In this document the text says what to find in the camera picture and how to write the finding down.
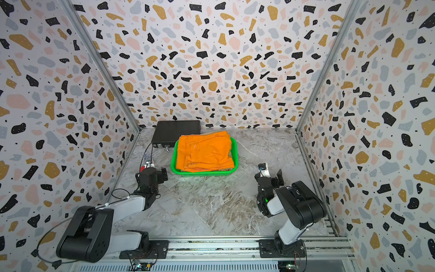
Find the orange pants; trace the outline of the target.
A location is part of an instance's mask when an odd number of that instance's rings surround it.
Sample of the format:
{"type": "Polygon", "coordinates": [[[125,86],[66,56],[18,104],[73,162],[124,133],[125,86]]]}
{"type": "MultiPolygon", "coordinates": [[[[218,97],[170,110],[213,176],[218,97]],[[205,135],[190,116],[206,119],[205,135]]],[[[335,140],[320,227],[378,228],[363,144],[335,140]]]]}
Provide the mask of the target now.
{"type": "Polygon", "coordinates": [[[181,136],[176,148],[175,169],[190,173],[232,170],[235,164],[231,149],[231,137],[226,131],[181,136]]]}

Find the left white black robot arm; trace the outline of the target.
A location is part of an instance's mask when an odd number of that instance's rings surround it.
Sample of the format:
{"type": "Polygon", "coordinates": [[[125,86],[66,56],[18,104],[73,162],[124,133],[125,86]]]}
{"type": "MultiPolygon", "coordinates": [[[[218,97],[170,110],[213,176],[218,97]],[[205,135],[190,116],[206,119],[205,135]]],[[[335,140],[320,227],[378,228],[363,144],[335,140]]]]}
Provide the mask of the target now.
{"type": "Polygon", "coordinates": [[[118,252],[129,258],[152,257],[147,232],[112,232],[116,222],[149,209],[159,185],[168,180],[167,170],[155,167],[142,167],[135,177],[138,187],[132,195],[100,207],[82,206],[75,212],[57,246],[57,257],[90,263],[118,252]]]}

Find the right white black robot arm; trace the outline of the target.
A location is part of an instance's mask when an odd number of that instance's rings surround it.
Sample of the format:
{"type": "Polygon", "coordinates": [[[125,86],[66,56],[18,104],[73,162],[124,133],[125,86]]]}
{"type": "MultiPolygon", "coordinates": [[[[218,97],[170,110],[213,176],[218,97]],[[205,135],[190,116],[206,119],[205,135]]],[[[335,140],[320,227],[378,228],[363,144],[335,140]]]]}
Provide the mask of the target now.
{"type": "Polygon", "coordinates": [[[273,240],[259,241],[262,258],[305,257],[302,234],[327,215],[324,203],[302,181],[284,184],[282,171],[271,177],[266,163],[258,165],[257,206],[262,215],[271,218],[286,214],[288,219],[273,240]]]}

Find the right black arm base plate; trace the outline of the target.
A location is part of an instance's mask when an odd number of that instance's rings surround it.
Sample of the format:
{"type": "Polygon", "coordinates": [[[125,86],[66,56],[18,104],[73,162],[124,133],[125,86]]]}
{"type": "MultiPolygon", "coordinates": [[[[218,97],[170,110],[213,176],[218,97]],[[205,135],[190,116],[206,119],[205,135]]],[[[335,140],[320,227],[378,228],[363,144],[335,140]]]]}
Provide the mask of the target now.
{"type": "Polygon", "coordinates": [[[307,251],[302,240],[285,245],[279,239],[262,239],[258,241],[261,258],[305,258],[307,251]]]}

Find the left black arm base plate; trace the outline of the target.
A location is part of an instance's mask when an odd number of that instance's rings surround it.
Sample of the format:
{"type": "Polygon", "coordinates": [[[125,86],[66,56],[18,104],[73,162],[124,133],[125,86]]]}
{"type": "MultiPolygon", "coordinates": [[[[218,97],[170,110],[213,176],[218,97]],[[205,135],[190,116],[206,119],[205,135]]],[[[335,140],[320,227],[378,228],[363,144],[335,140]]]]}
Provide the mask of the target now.
{"type": "Polygon", "coordinates": [[[126,250],[119,254],[121,260],[158,260],[166,259],[169,249],[168,240],[151,240],[140,245],[138,249],[126,250]]]}

